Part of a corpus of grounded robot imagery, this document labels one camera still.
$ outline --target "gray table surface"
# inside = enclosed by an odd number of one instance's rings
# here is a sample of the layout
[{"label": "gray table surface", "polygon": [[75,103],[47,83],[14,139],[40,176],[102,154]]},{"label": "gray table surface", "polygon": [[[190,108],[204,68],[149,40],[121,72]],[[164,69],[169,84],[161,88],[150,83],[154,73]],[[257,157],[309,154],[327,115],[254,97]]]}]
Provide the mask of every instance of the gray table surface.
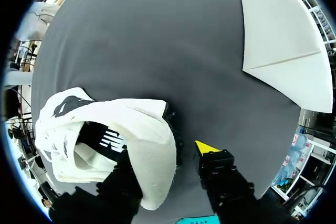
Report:
[{"label": "gray table surface", "polygon": [[[47,30],[32,85],[32,113],[53,94],[82,87],[96,100],[157,98],[183,115],[184,164],[164,204],[133,223],[211,215],[192,162],[193,142],[228,149],[257,197],[286,156],[300,108],[242,72],[241,0],[66,0]],[[60,183],[59,192],[78,185]]]}]

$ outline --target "desk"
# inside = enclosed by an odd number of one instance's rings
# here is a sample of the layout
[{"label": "desk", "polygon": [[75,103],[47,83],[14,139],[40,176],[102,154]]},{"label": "desk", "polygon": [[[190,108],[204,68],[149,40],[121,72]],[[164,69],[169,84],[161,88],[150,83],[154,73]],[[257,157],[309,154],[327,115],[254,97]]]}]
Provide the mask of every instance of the desk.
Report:
[{"label": "desk", "polygon": [[[73,87],[100,101],[161,99],[182,114],[183,165],[163,205],[140,208],[133,224],[213,215],[193,163],[195,140],[228,149],[259,198],[298,123],[297,105],[242,72],[241,0],[66,0],[38,54],[34,123],[52,95]],[[95,183],[57,181],[42,159],[60,193],[79,186],[96,194]]]}]

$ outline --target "teal object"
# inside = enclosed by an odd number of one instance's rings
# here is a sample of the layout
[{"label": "teal object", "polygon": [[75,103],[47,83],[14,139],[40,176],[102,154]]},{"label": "teal object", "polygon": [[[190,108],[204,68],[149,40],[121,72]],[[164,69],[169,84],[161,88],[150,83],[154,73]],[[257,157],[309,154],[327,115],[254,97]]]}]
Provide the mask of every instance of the teal object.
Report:
[{"label": "teal object", "polygon": [[180,219],[176,224],[221,224],[219,222],[218,216],[203,216],[203,217],[193,217],[193,218],[183,218]]}]

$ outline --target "white cloth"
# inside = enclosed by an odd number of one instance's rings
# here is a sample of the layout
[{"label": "white cloth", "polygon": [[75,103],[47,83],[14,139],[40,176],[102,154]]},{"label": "white cloth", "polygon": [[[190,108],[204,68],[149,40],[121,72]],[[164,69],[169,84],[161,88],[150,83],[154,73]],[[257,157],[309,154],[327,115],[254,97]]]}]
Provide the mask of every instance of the white cloth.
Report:
[{"label": "white cloth", "polygon": [[162,118],[165,106],[164,101],[145,99],[96,102],[81,88],[72,88],[53,95],[40,111],[35,144],[51,152],[59,181],[102,182],[116,163],[76,141],[86,122],[108,126],[125,139],[143,192],[141,206],[155,210],[167,197],[176,170],[175,139]]}]

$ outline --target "cable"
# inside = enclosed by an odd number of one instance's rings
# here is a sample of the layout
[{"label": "cable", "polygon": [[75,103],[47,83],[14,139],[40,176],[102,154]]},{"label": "cable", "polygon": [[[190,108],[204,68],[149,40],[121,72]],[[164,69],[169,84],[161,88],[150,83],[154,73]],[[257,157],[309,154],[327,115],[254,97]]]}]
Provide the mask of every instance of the cable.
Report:
[{"label": "cable", "polygon": [[19,92],[17,92],[15,89],[13,89],[13,88],[10,88],[10,89],[12,89],[12,90],[14,90],[17,94],[19,94],[20,96],[21,96],[21,98],[28,104],[28,106],[29,107],[32,107],[30,104],[29,104],[29,102],[27,102],[27,100],[19,93]]},{"label": "cable", "polygon": [[28,49],[28,51],[30,50],[30,52],[32,52],[32,54],[33,54],[33,50],[32,50],[31,48],[29,48],[29,47],[26,47],[26,46],[19,46],[19,47],[24,47],[24,48],[27,48],[27,49]]},{"label": "cable", "polygon": [[20,63],[20,64],[22,64],[22,65],[31,65],[31,66],[35,66],[34,64],[31,64],[31,63],[27,63],[27,62],[25,62],[25,63]]}]

